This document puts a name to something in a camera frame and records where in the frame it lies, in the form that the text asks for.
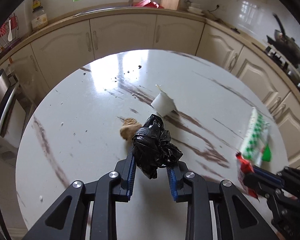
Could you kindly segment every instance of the overturned cup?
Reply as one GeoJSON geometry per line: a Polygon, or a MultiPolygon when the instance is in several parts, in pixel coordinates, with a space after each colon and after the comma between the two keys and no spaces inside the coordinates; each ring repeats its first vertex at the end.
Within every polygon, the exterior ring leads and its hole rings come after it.
{"type": "Polygon", "coordinates": [[[173,99],[171,99],[166,92],[164,92],[160,86],[156,85],[160,89],[160,94],[152,101],[151,106],[157,111],[159,115],[164,117],[171,111],[176,110],[176,105],[173,99]]]}

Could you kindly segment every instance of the stack of plates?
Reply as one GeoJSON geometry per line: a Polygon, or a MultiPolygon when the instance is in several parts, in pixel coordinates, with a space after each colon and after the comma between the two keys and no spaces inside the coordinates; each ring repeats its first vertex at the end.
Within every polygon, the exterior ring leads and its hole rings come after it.
{"type": "Polygon", "coordinates": [[[191,6],[189,6],[189,8],[188,8],[188,12],[194,13],[194,14],[197,14],[197,15],[201,15],[201,16],[204,15],[202,13],[200,4],[197,4],[197,3],[191,3],[191,6]]]}

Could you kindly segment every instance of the countertop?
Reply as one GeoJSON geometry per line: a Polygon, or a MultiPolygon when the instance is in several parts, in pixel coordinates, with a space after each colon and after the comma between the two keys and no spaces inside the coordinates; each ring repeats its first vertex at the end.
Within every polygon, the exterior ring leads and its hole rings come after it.
{"type": "MultiPolygon", "coordinates": [[[[18,201],[27,228],[73,181],[98,180],[126,158],[131,143],[120,137],[122,120],[132,117],[143,124],[156,114],[150,105],[160,93],[156,84],[162,85],[176,104],[178,113],[165,116],[163,122],[189,170],[213,182],[229,179],[241,188],[235,154],[253,107],[271,124],[273,159],[263,168],[277,172],[288,165],[271,114],[234,75],[188,54],[122,52],[72,73],[43,99],[31,117],[16,166],[18,201]]],[[[272,213],[266,199],[259,202],[245,196],[270,224],[272,213]]],[[[118,235],[122,240],[182,240],[186,215],[187,204],[175,203],[171,197],[165,169],[158,169],[158,178],[149,180],[137,168],[130,202],[116,205],[118,235]]]]}
{"type": "MultiPolygon", "coordinates": [[[[183,17],[188,18],[195,21],[200,21],[207,23],[224,33],[232,36],[239,42],[241,42],[244,46],[252,50],[254,53],[256,53],[261,59],[263,59],[269,66],[272,67],[272,69],[281,77],[281,79],[287,84],[287,86],[291,89],[292,93],[297,97],[298,101],[300,102],[300,92],[295,86],[295,84],[290,80],[290,78],[284,73],[284,71],[276,65],[267,55],[265,55],[260,49],[258,49],[254,44],[257,44],[261,48],[265,48],[264,44],[260,43],[256,39],[252,38],[245,32],[240,31],[241,33],[235,33],[232,31],[229,26],[219,24],[215,21],[209,20],[205,17],[195,15],[188,12],[180,12],[180,11],[174,11],[174,10],[168,10],[168,9],[156,9],[156,8],[147,8],[147,7],[123,7],[123,8],[107,8],[107,9],[100,9],[93,11],[91,13],[82,14],[79,16],[69,16],[62,20],[56,21],[41,30],[37,31],[36,33],[33,33],[29,37],[25,38],[21,43],[19,43],[15,48],[13,48],[11,51],[9,51],[2,59],[0,59],[0,64],[2,64],[5,60],[7,60],[12,54],[17,52],[19,49],[24,47],[25,45],[31,43],[35,39],[52,32],[53,30],[62,28],[64,26],[74,24],[80,21],[89,20],[92,18],[97,17],[104,17],[109,15],[118,15],[118,14],[159,14],[159,15],[169,15],[169,16],[176,16],[176,17],[183,17]]],[[[300,73],[296,70],[296,74],[300,78],[300,73]]]]}

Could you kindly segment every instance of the black plastic bag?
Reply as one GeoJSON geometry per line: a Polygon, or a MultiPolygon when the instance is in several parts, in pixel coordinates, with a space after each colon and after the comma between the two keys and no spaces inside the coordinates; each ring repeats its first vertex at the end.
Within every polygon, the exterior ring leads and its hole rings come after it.
{"type": "Polygon", "coordinates": [[[170,143],[171,136],[162,119],[152,114],[132,139],[132,153],[137,166],[149,179],[157,178],[157,169],[172,166],[182,152],[170,143]]]}

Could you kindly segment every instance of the frying pan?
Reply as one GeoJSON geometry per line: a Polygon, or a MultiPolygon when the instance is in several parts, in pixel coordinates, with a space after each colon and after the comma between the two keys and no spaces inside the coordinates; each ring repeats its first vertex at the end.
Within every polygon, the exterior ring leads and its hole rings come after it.
{"type": "Polygon", "coordinates": [[[300,65],[300,47],[295,43],[294,38],[286,35],[284,27],[279,17],[274,13],[274,18],[277,20],[280,31],[274,30],[274,38],[276,43],[273,44],[293,65],[300,65]]]}

